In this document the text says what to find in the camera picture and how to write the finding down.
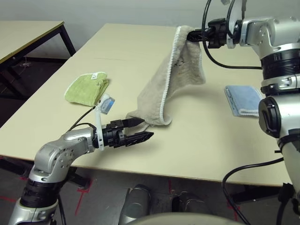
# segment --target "blue towel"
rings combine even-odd
[[[262,96],[256,88],[229,85],[225,87],[225,94],[234,116],[258,117],[258,104]]]

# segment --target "black cable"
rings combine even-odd
[[[68,130],[68,131],[70,131],[70,130],[72,130],[72,129],[74,129],[75,127],[76,127],[76,125],[77,125],[77,123],[79,123],[79,121],[81,121],[82,119],[83,119],[83,117],[85,117],[87,114],[89,114],[91,111],[93,111],[94,109],[95,109],[95,105],[91,108],[91,109],[89,109],[84,115],[82,115],[71,127],[70,127],[70,129]]]
[[[233,34],[231,33],[231,31],[229,29],[229,20],[230,20],[231,12],[233,10],[234,3],[235,3],[235,0],[232,0],[230,3],[230,6],[229,6],[228,12],[227,12],[227,17],[226,17],[226,33],[228,34],[228,36],[230,38],[233,38]]]
[[[96,129],[96,127],[91,123],[79,123],[79,124],[76,124],[73,128],[81,126],[81,125],[89,125],[91,128]]]
[[[65,211],[64,211],[64,207],[62,206],[60,195],[58,195],[57,198],[58,198],[58,206],[60,208],[60,217],[61,217],[62,225],[67,225]]]
[[[265,163],[258,163],[258,164],[251,164],[251,165],[243,165],[240,166],[238,168],[235,168],[233,170],[231,170],[228,174],[225,175],[225,177],[222,180],[222,190],[223,193],[227,199],[227,201],[229,202],[229,204],[232,206],[232,208],[234,209],[234,211],[239,215],[239,217],[243,220],[243,222],[247,225],[250,225],[249,221],[245,218],[245,216],[241,213],[241,211],[239,210],[239,208],[236,206],[235,202],[233,201],[233,199],[230,197],[230,195],[228,194],[227,190],[226,190],[226,181],[227,179],[233,175],[234,173],[240,171],[240,170],[244,170],[244,169],[249,169],[249,168],[254,168],[254,167],[260,167],[260,166],[265,166],[265,165],[271,165],[271,164],[275,164],[275,163],[279,163],[282,162],[283,158],[279,158],[276,160],[272,160],[269,162],[265,162]]]
[[[203,43],[203,48],[208,56],[208,58],[215,64],[217,64],[218,66],[220,67],[224,67],[224,68],[227,68],[227,69],[262,69],[261,67],[246,67],[246,66],[228,66],[228,65],[225,65],[225,64],[222,64],[222,63],[219,63],[218,61],[216,61],[212,55],[210,54],[208,48],[207,48],[207,45],[206,45],[206,31],[205,31],[205,24],[206,24],[206,18],[207,18],[207,12],[208,12],[208,9],[210,7],[210,3],[211,3],[211,0],[207,0],[207,3],[206,3],[206,6],[205,6],[205,10],[204,10],[204,13],[203,13],[203,19],[202,19],[202,30],[203,30],[203,39],[202,39],[202,43]]]
[[[285,206],[287,205],[288,201],[281,202],[276,218],[276,225],[281,225],[283,213],[285,211]]]

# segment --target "beige tabletop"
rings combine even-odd
[[[0,63],[63,23],[63,21],[0,21]]]
[[[172,47],[175,28],[106,24],[71,57],[0,129],[0,154],[33,159],[46,142],[58,139],[89,108],[64,100],[69,84],[79,75],[105,71],[107,93],[116,99],[103,123],[123,119],[137,107],[136,98]],[[231,65],[259,65],[251,48],[223,47],[211,51]],[[267,136],[258,119],[234,117],[224,94],[226,85],[260,87],[261,71],[232,70],[214,65],[203,53],[207,82],[178,91],[165,106],[173,117],[167,127],[131,147],[106,148],[84,155],[74,165],[220,181],[231,169],[281,157],[276,140]],[[89,114],[84,122],[95,122]],[[289,182],[284,163],[248,169],[230,178],[246,184]]]

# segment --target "small tag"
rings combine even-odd
[[[98,73],[93,73],[91,80],[96,80],[98,77]]]

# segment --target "green towel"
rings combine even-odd
[[[65,99],[83,105],[97,104],[108,86],[107,75],[104,72],[83,74],[79,76],[67,89]]]

